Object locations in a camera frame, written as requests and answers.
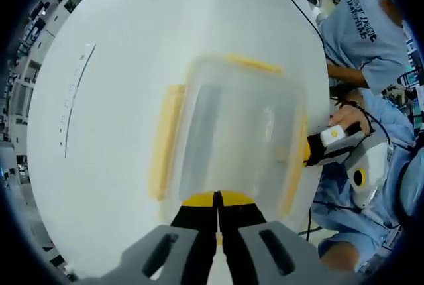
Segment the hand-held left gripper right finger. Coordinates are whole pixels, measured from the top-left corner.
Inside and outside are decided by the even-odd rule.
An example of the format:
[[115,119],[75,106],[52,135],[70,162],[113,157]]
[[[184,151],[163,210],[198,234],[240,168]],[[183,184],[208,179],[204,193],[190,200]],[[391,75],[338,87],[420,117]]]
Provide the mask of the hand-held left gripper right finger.
[[330,284],[312,244],[279,221],[265,220],[254,200],[217,192],[223,250],[234,284]]

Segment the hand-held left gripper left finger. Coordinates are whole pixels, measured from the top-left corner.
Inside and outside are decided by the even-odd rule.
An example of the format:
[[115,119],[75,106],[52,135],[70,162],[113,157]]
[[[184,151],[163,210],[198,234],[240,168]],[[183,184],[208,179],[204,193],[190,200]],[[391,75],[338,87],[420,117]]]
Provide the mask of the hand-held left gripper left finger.
[[206,284],[217,249],[215,192],[185,200],[170,225],[159,225],[124,251],[100,284]]

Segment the person's right hand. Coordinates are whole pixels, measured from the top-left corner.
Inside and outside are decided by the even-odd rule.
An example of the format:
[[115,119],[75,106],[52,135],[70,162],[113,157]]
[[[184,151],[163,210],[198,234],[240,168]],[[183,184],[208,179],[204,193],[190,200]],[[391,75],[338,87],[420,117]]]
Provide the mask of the person's right hand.
[[357,107],[343,105],[329,119],[329,126],[340,126],[347,133],[347,129],[352,126],[359,126],[360,131],[368,136],[371,133],[370,123],[367,116]]

